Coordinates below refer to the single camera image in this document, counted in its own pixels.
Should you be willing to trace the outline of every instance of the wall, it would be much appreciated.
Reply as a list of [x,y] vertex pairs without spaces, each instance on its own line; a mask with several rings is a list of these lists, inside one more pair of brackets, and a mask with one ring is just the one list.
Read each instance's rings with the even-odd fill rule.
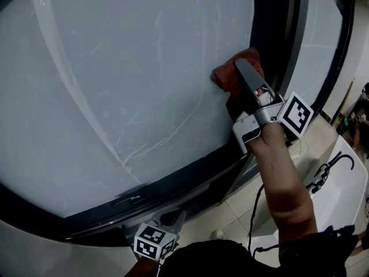
[[0,13],[0,181],[61,217],[220,148],[212,69],[254,0],[12,0]]
[[350,112],[355,105],[363,86],[369,80],[365,80],[365,62],[369,60],[367,54],[369,30],[369,8],[367,0],[356,0],[355,17],[352,28],[351,41],[347,56],[337,82],[323,108],[323,111],[333,118],[344,99],[351,81],[354,80],[351,92],[347,98],[343,112]]

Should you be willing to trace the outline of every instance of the black cable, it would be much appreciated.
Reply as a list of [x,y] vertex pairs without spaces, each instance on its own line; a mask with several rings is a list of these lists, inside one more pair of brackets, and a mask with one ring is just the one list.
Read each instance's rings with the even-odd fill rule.
[[[311,183],[309,185],[306,186],[306,189],[309,190],[309,188],[311,188],[312,186],[314,187],[318,187],[317,184],[315,183]],[[254,217],[255,217],[255,214],[256,214],[256,208],[258,206],[258,202],[259,202],[259,198],[260,198],[260,195],[261,195],[261,192],[264,190],[264,185],[262,185],[256,195],[256,199],[255,199],[255,203],[254,203],[254,209],[253,209],[253,214],[251,215],[251,220],[250,220],[250,232],[248,234],[248,252],[249,254],[251,255],[251,234],[253,232],[253,225],[254,225]],[[273,248],[275,248],[275,246],[271,246],[270,248],[266,248],[264,249],[263,247],[258,247],[256,249],[254,249],[254,252],[253,252],[253,258],[255,258],[255,252],[256,251],[259,251],[259,252],[265,252],[265,251],[269,251]]]
[[261,195],[261,192],[264,189],[264,185],[262,185],[256,195],[256,199],[255,199],[255,204],[254,204],[254,210],[253,210],[253,214],[251,216],[251,220],[250,220],[250,232],[248,234],[248,252],[249,254],[251,254],[251,233],[253,232],[253,222],[254,222],[254,217],[255,217],[255,213],[256,213],[256,207],[258,206],[258,201]]

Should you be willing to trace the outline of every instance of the cable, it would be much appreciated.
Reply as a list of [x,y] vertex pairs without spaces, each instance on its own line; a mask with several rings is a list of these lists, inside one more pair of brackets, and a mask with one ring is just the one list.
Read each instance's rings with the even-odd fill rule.
[[304,142],[305,142],[305,144],[306,144],[306,146],[307,146],[307,151],[302,151],[302,140],[300,139],[300,151],[299,151],[299,156],[301,156],[302,155],[302,153],[303,154],[305,154],[305,153],[307,153],[308,151],[310,151],[310,147],[309,147],[309,144],[307,143],[307,141],[306,140],[304,140]]
[[251,254],[251,233],[253,232],[253,222],[254,222],[254,217],[255,217],[255,213],[256,213],[256,207],[258,206],[258,201],[261,195],[261,192],[264,189],[264,185],[262,185],[256,195],[256,199],[255,199],[255,204],[254,204],[254,210],[253,210],[253,214],[251,216],[251,220],[250,220],[250,232],[248,234],[248,252],[249,254]]
[[253,258],[255,258],[255,254],[256,254],[256,252],[268,252],[268,251],[270,251],[270,250],[272,250],[272,249],[274,249],[274,248],[279,248],[279,247],[281,247],[281,245],[280,245],[280,244],[275,244],[275,245],[273,245],[273,246],[271,246],[271,247],[268,247],[268,248],[257,247],[257,248],[255,248],[255,250],[254,250]]

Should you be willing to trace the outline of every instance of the white surface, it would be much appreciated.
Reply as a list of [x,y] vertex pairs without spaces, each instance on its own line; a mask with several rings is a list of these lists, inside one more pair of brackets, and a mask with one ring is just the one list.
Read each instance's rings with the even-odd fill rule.
[[309,0],[303,45],[285,98],[292,91],[312,105],[328,74],[341,35],[342,15],[334,0]]
[[224,145],[213,68],[253,0],[13,0],[0,13],[1,183],[66,217]]
[[[227,204],[238,218],[254,207],[256,194],[262,184],[261,176],[257,175],[243,189],[226,200]],[[263,198],[265,198],[264,190],[260,195],[260,199]]]
[[324,159],[322,156],[319,164],[332,160],[340,151],[342,154],[351,155],[355,166],[351,170],[351,161],[342,158],[331,168],[329,178],[322,189],[312,196],[319,231],[323,231],[330,225],[339,229],[354,224],[366,191],[368,172],[359,157],[341,136],[338,137],[328,159]]
[[356,77],[355,74],[360,60],[362,58],[364,60],[367,60],[369,57],[368,51],[366,51],[365,54],[363,53],[364,46],[367,45],[366,37],[368,27],[369,8],[367,6],[367,0],[356,0],[351,41],[347,50],[346,59],[342,66],[337,82],[334,85],[334,88],[323,108],[323,111],[330,118],[333,118],[333,116],[341,106],[341,103],[345,98],[351,81],[355,79],[351,89],[351,93],[349,94],[347,101],[343,106],[343,112],[345,113],[352,109],[363,89],[363,86],[367,82],[367,80],[364,79],[361,75],[357,75]]
[[131,248],[96,248],[41,238],[0,221],[3,277],[122,277],[136,263]]

